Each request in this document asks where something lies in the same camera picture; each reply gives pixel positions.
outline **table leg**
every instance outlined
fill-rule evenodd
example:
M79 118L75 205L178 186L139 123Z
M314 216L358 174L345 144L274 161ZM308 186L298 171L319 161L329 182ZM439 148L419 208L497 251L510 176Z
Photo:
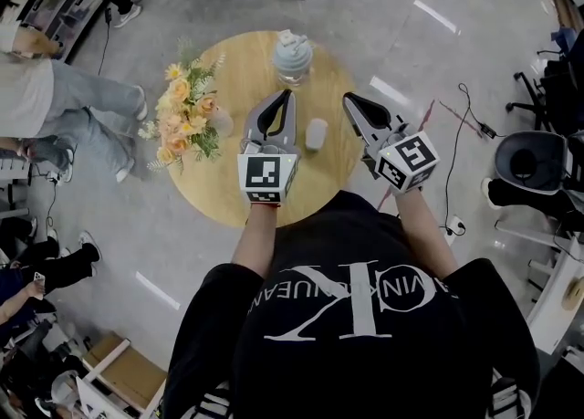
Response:
M543 244L544 246L554 247L558 250L561 250L561 247L569 248L570 246L569 239L564 237L554 237L553 234L532 231L531 229L526 229L524 227L506 225L505 223L499 223L498 221L495 223L495 229L513 236L523 237L524 239Z

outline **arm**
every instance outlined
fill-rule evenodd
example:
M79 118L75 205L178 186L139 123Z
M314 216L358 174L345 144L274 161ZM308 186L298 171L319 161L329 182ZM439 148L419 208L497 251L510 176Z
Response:
M419 190L396 195L401 225L416 258L439 279L458 269L454 255Z
M0 149L10 150L11 152L19 152L20 141L16 138L0 138Z
M0 325L9 321L15 314L26 304L28 298L34 297L36 294L44 294L43 285L38 282L28 283L24 288L20 289L12 298L6 300L0 306Z
M44 33L36 31L34 28L19 27L12 44L12 50L54 56L59 51L59 44L57 41L51 41Z
M276 210L274 206L252 204L247 224L231 260L262 278L266 277L274 255Z

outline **orange rose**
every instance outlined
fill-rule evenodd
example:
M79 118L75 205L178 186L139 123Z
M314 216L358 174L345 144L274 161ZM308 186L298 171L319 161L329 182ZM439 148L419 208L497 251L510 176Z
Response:
M210 115L215 110L215 107L215 96L212 94L204 95L197 103L197 110L199 111L199 114L203 116Z
M183 102L191 94L191 85L185 79L175 79L168 87L168 90L173 100Z
M189 142L184 138L174 137L168 141L168 148L175 154L183 154L189 148Z

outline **white table leg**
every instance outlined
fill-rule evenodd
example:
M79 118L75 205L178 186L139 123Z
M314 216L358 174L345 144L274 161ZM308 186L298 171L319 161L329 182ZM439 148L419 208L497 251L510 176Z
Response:
M554 238L553 234L541 233L539 231L532 231L531 229L526 229L524 227L515 227L513 225L506 225L505 223L495 224L495 229L503 231L504 233L511 234L517 237L523 237L524 239L537 242L538 244L543 244L544 246L550 246L561 250L559 246L564 248L569 248L570 241L564 237Z
M539 263L536 260L529 260L527 266L548 276L551 276L551 274L554 272L554 268L552 268L551 265L544 265L543 263Z

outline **black office chair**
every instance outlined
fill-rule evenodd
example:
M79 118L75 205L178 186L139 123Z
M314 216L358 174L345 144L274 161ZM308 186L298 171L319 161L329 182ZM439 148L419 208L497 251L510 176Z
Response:
M570 135L584 128L584 32L580 32L563 59L548 65L539 85L534 81L537 92L523 72L517 72L514 78L523 79L533 104L510 102L506 105L507 112L514 108L534 112L537 131L542 124L547 131L552 131L553 127L560 135Z

